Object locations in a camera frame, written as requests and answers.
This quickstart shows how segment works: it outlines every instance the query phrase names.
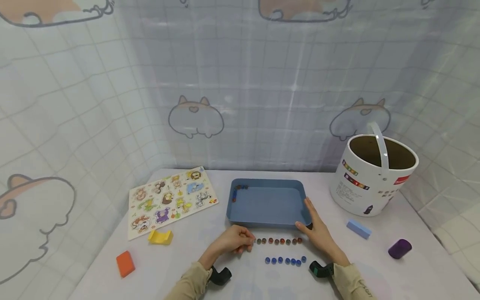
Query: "grid pattern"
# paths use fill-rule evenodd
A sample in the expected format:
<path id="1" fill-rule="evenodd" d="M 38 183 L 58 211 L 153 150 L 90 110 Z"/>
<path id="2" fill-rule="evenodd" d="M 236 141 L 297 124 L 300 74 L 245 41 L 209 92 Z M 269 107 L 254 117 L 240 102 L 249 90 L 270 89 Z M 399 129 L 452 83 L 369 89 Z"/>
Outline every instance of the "grid pattern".
<path id="1" fill-rule="evenodd" d="M 334 171 L 345 142 L 330 122 L 360 97 L 385 98 L 385 135 L 420 157 L 403 194 L 480 284 L 477 1 L 363 0 L 344 19 L 303 24 L 263 19 L 257 0 L 187 4 L 118 0 L 85 23 L 1 24 L 0 189 L 14 173 L 56 175 L 77 201 L 47 255 L 0 294 L 66 299 L 128 189 L 159 167 Z M 223 131 L 174 132 L 180 95 L 207 97 Z"/>

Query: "left hand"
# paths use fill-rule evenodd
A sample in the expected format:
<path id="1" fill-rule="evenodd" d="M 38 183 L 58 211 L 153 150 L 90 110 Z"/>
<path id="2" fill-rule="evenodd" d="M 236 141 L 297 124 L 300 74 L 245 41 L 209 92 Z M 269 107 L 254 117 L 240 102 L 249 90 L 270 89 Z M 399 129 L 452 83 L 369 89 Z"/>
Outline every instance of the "left hand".
<path id="1" fill-rule="evenodd" d="M 198 260 L 205 268 L 210 269 L 217 258 L 227 252 L 241 254 L 246 246 L 247 251 L 252 250 L 255 236 L 245 227 L 233 225 L 225 230 L 203 253 Z"/>

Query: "blue plastic tray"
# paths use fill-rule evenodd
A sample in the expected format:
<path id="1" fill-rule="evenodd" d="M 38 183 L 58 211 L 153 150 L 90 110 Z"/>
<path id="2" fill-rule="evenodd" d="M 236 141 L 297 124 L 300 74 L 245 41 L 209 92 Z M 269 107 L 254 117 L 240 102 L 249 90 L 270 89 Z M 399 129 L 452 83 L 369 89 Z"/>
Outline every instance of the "blue plastic tray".
<path id="1" fill-rule="evenodd" d="M 238 185 L 248 189 L 237 190 Z M 303 199 L 305 190 L 298 180 L 238 178 L 230 187 L 227 218 L 246 227 L 294 229 L 296 221 L 310 225 L 312 218 Z"/>

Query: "yellow block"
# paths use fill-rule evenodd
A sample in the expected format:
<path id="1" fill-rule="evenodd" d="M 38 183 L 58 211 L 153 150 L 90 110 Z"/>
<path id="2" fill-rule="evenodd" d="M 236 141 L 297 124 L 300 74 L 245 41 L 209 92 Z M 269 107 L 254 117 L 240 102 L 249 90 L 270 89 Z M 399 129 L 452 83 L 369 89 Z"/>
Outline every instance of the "yellow block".
<path id="1" fill-rule="evenodd" d="M 150 235 L 148 235 L 150 244 L 170 245 L 172 239 L 173 232 L 171 230 L 167 231 L 166 233 L 153 230 L 150 232 Z"/>

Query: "purple cylinder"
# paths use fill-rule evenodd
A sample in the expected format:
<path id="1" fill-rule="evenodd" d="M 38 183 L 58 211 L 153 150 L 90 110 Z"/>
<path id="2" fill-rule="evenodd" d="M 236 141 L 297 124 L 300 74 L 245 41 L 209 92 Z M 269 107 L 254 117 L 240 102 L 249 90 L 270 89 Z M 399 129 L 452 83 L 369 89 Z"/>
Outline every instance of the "purple cylinder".
<path id="1" fill-rule="evenodd" d="M 388 249 L 388 254 L 395 259 L 402 258 L 412 250 L 412 244 L 409 241 L 404 239 L 399 239 L 390 249 Z"/>

